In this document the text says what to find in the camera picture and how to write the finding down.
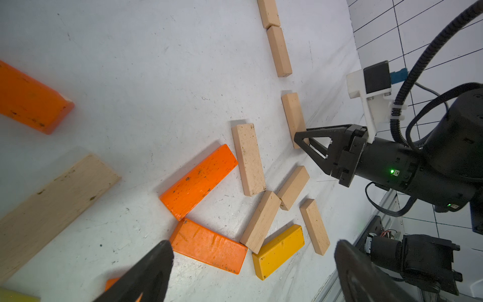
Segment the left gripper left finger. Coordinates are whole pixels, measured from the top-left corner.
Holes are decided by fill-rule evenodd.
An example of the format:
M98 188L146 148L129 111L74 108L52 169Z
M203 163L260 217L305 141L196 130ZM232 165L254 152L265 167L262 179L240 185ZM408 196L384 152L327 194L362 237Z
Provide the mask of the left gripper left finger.
M96 298L96 301L163 302L173 263L172 245L168 240L163 240L114 283L108 291Z

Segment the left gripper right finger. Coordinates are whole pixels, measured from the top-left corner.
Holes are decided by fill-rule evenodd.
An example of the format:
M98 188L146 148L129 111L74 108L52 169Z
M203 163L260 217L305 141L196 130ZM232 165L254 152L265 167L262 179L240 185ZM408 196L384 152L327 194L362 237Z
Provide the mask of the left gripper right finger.
M415 301L346 240L337 242L335 263L346 301Z

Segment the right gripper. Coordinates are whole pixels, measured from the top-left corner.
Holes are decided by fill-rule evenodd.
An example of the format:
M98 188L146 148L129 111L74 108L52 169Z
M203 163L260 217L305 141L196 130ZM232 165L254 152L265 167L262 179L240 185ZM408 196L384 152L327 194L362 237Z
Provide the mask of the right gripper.
M296 132L294 142L325 174L337 178L340 185L349 187L368 137L365 126L340 125Z

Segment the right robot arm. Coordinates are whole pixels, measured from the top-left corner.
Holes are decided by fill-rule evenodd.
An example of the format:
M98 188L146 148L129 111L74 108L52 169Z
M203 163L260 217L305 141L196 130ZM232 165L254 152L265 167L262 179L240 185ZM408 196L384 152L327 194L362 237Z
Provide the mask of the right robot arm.
M482 233L482 84L465 83L437 95L400 127L405 101L443 46L482 14L476 1L427 46L411 70L389 70L382 61L347 76L348 94L360 98L366 124L309 128L294 134L327 175L349 186L360 176L409 196L403 216L416 201L437 212L470 208L472 230Z

